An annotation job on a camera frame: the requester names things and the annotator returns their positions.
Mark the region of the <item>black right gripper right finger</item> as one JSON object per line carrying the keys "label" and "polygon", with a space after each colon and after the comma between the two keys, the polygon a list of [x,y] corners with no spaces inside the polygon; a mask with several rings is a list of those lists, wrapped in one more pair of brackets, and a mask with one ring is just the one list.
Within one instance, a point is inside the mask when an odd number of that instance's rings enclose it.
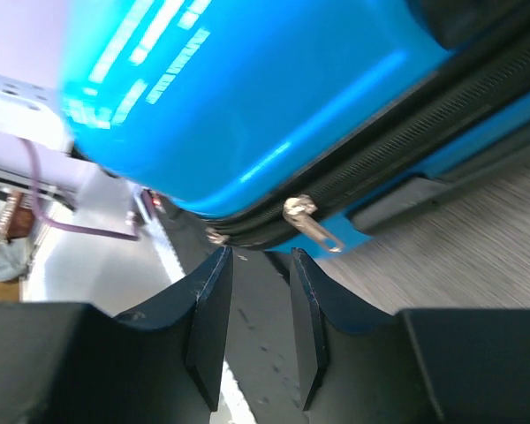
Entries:
{"label": "black right gripper right finger", "polygon": [[388,314],[292,253],[303,410],[313,423],[530,423],[530,308]]}

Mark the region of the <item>blue suitcase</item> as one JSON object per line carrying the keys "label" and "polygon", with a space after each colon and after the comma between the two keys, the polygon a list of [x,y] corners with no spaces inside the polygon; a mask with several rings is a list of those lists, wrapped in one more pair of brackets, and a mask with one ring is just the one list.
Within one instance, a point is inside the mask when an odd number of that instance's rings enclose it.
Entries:
{"label": "blue suitcase", "polygon": [[61,102],[213,244],[329,257],[530,160],[530,1],[74,1]]}

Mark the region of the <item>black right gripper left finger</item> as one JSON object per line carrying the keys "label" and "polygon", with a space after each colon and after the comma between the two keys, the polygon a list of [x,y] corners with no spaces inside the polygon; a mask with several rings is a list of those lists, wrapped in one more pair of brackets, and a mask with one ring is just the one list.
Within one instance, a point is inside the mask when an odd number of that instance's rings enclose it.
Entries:
{"label": "black right gripper left finger", "polygon": [[116,316],[0,302],[0,423],[207,423],[219,405],[232,251]]}

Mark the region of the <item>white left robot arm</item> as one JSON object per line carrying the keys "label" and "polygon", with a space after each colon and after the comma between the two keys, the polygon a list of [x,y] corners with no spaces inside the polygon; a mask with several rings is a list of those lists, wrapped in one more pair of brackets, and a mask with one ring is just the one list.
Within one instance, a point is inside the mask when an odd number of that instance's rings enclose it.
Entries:
{"label": "white left robot arm", "polygon": [[0,75],[0,133],[68,153],[73,137],[61,111],[60,94]]}

